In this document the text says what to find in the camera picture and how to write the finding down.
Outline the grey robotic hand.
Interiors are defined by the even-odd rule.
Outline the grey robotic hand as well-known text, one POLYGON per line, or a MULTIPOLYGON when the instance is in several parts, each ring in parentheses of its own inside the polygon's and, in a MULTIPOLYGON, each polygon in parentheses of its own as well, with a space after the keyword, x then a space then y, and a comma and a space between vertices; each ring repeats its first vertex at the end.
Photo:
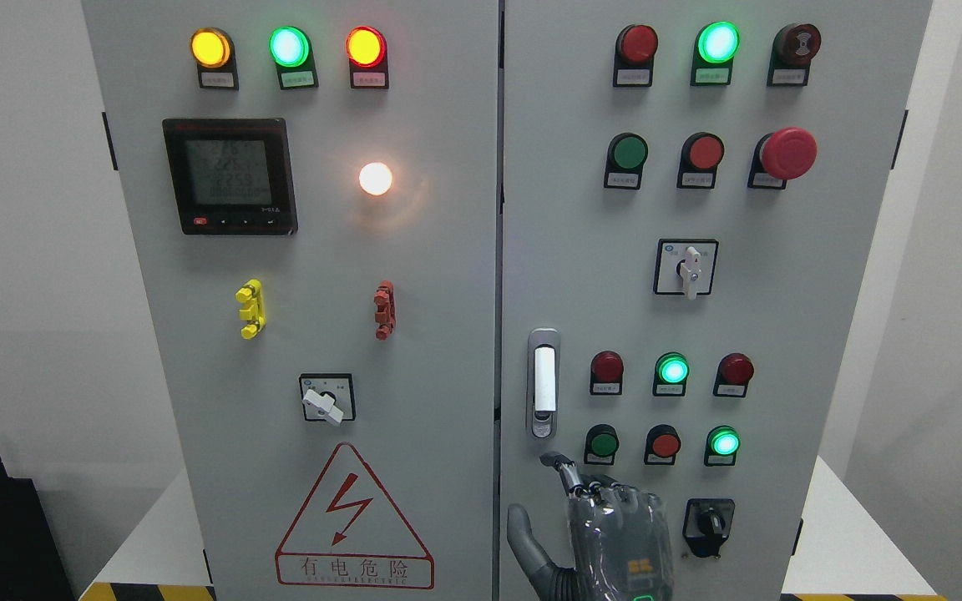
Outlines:
POLYGON ((665 505, 653 493, 606 475, 580 475, 558 452, 539 456, 560 476, 575 568, 557 566, 532 536, 529 514, 512 503, 507 537, 541 600, 671 600, 673 560, 665 505))

